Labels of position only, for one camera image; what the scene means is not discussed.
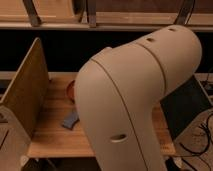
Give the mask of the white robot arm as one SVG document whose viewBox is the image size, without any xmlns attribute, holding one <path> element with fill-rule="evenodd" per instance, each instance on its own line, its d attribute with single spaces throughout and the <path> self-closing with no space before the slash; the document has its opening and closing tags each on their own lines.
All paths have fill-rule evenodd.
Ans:
<svg viewBox="0 0 213 171">
<path fill-rule="evenodd" d="M 102 171 L 167 171 L 152 109 L 195 73 L 201 56 L 195 33 L 171 25 L 84 64 L 75 104 Z"/>
</svg>

